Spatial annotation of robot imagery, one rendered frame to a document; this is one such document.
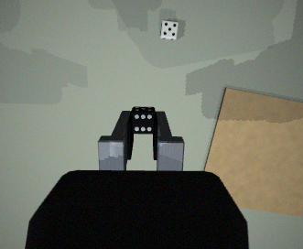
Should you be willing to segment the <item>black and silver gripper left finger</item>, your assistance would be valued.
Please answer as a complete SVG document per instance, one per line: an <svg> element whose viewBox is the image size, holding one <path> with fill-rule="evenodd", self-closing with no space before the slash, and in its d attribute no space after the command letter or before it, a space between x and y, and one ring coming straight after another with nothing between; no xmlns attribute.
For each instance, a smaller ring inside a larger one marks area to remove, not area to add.
<svg viewBox="0 0 303 249"><path fill-rule="evenodd" d="M122 111L112 135L102 135L98 141L99 170L126 170L133 143L133 114Z"/></svg>

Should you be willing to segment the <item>black die with white pips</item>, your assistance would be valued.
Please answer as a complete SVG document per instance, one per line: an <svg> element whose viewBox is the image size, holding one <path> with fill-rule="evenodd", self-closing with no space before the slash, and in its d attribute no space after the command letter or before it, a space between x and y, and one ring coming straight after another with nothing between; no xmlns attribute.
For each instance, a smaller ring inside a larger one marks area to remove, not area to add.
<svg viewBox="0 0 303 249"><path fill-rule="evenodd" d="M154 129L154 107L133 107L133 134L153 134Z"/></svg>

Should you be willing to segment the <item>grey die with black pips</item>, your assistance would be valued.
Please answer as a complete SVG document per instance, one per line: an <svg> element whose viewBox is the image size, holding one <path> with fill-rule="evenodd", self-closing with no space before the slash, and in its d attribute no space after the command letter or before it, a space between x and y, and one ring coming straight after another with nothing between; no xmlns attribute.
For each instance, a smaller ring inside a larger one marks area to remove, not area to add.
<svg viewBox="0 0 303 249"><path fill-rule="evenodd" d="M161 24L160 38L175 40L178 36L179 22L163 20Z"/></svg>

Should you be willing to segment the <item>tan mat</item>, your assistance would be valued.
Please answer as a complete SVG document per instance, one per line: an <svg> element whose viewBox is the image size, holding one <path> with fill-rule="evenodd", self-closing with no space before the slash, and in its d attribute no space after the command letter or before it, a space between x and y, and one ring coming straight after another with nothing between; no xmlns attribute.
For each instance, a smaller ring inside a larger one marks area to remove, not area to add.
<svg viewBox="0 0 303 249"><path fill-rule="evenodd" d="M239 208L303 217L303 103L225 88L203 171Z"/></svg>

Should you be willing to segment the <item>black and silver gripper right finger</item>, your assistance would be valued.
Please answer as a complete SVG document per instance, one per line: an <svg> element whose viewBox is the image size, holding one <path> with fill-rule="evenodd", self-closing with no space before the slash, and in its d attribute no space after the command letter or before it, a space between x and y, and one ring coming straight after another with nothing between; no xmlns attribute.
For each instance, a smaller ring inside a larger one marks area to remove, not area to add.
<svg viewBox="0 0 303 249"><path fill-rule="evenodd" d="M172 136L165 112L154 114L153 155L157 170L183 171L185 142L181 136Z"/></svg>

